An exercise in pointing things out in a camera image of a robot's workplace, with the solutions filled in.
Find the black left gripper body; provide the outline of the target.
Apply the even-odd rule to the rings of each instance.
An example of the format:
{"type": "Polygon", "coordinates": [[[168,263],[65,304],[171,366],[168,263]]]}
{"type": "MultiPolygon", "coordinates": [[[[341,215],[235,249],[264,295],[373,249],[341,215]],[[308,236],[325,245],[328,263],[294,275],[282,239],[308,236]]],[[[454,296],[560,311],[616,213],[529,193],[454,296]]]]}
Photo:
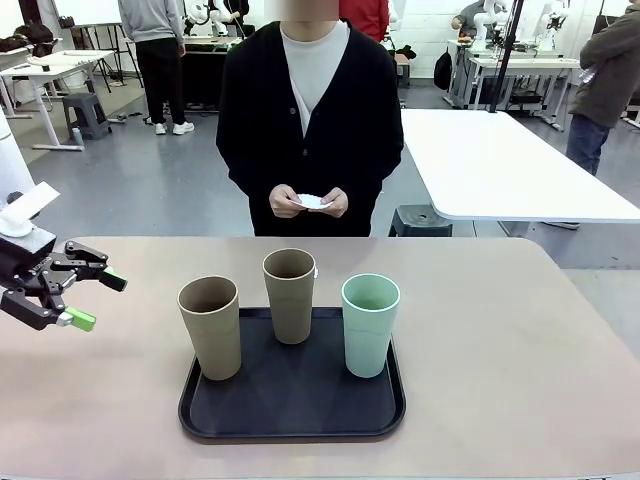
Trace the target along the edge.
{"type": "Polygon", "coordinates": [[[54,250],[56,237],[32,231],[24,238],[1,236],[2,299],[18,296],[49,301],[77,279],[72,245],[54,250]]]}

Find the person's right hand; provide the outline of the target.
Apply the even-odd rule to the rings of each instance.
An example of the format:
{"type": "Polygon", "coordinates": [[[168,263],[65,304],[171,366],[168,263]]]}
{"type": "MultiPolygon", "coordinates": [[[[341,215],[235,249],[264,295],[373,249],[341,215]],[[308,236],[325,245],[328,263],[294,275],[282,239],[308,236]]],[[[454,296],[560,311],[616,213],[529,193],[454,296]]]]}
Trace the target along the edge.
{"type": "Polygon", "coordinates": [[[299,196],[288,185],[275,186],[269,195],[269,205],[276,218],[291,219],[296,217],[304,207],[299,196]]]}

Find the person's left hand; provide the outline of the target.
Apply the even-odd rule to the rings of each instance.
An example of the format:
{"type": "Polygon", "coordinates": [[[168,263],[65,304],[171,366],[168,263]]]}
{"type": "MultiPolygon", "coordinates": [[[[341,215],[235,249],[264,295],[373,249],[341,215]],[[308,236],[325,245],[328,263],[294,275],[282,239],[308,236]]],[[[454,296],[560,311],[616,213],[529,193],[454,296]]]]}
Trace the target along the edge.
{"type": "Polygon", "coordinates": [[[349,200],[342,189],[335,187],[321,199],[321,204],[323,206],[321,213],[333,218],[341,218],[349,207],[349,200]]]}

